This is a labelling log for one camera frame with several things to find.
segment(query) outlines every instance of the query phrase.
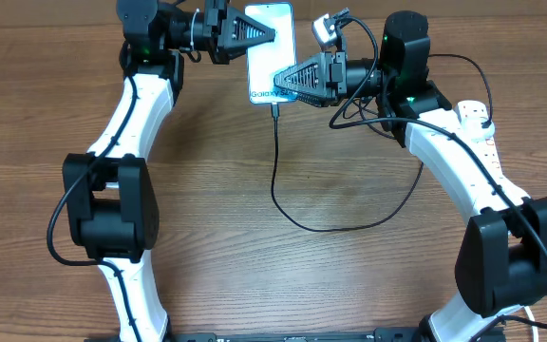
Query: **wood grain surface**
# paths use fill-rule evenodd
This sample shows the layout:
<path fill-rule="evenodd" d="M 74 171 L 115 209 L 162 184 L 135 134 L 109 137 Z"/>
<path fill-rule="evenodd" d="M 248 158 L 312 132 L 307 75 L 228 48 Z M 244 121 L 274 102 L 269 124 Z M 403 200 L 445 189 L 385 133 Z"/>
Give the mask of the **wood grain surface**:
<path fill-rule="evenodd" d="M 231 4 L 244 9 L 247 4 L 272 2 L 292 3 L 296 20 L 314 20 L 343 8 L 350 8 L 361 18 L 387 18 L 397 10 L 416 10 L 428 17 L 547 15 L 547 0 L 233 0 Z M 116 3 L 117 0 L 0 0 L 0 28 L 117 25 L 120 19 Z M 186 1 L 179 7 L 190 12 L 196 7 L 203 10 L 204 1 Z"/>
<path fill-rule="evenodd" d="M 547 196 L 547 16 L 429 22 L 433 53 L 470 56 L 486 71 L 506 175 Z M 383 23 L 368 21 L 376 37 Z M 298 59 L 318 52 L 310 23 L 295 28 Z M 364 32 L 348 26 L 347 36 L 350 58 L 371 56 Z M 101 135 L 120 98 L 122 41 L 119 26 L 0 29 L 0 341 L 82 341 L 119 329 L 98 270 L 59 265 L 45 237 L 63 159 Z M 486 100 L 466 62 L 438 58 L 430 68 L 453 103 Z M 312 227 L 384 217 L 419 165 L 365 127 L 330 130 L 333 111 L 281 106 L 279 200 Z M 187 63 L 149 161 L 161 220 L 154 268 L 176 333 L 414 326 L 455 293 L 464 226 L 429 171 L 383 226 L 313 234 L 275 210 L 273 156 L 272 119 L 248 101 L 245 59 Z M 65 257 L 85 257 L 66 215 L 55 243 Z M 547 322 L 547 298 L 534 313 Z M 515 323 L 508 335 L 530 339 Z"/>

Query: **smartphone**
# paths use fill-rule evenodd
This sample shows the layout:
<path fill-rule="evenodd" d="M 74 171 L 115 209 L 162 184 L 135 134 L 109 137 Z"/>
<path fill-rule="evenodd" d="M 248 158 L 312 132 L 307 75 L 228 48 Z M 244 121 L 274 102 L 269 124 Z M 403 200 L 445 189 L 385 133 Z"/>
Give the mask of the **smartphone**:
<path fill-rule="evenodd" d="M 244 13 L 275 29 L 273 42 L 249 47 L 248 97 L 253 104 L 293 102 L 295 92 L 274 85 L 276 73 L 296 64 L 292 5 L 289 3 L 248 5 Z"/>

